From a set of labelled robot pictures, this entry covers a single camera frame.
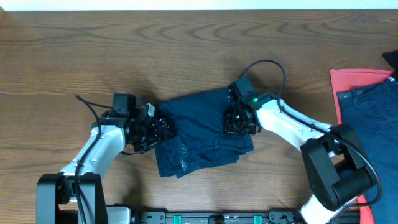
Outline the navy blue shorts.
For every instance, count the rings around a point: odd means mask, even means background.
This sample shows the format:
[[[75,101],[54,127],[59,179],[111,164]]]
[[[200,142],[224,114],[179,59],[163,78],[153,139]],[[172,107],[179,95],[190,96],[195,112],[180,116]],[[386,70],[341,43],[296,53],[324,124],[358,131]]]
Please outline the navy blue shorts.
[[[225,88],[156,104],[156,117],[167,120],[175,136],[155,148],[161,177],[181,178],[204,168],[235,163],[254,150],[250,135],[225,134],[224,113],[231,108]]]

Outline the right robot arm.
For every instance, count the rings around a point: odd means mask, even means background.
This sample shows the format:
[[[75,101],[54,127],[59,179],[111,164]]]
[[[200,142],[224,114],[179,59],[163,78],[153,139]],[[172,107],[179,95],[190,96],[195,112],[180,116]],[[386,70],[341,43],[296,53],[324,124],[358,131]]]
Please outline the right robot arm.
[[[312,196],[296,212],[270,211],[266,223],[334,223],[354,200],[381,185],[355,130],[315,121],[272,92],[259,93],[246,78],[228,86],[232,108],[224,116],[228,134],[271,131],[297,148]]]

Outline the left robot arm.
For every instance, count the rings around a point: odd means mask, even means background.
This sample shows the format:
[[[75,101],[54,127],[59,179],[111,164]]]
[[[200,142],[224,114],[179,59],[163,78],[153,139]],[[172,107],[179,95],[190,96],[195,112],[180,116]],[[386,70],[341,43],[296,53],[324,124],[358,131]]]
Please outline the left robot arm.
[[[90,138],[60,172],[43,174],[37,183],[36,222],[140,223],[129,205],[107,205],[102,181],[114,159],[130,144],[143,154],[175,136],[152,104],[137,108],[136,96],[116,93],[112,106],[95,115]]]

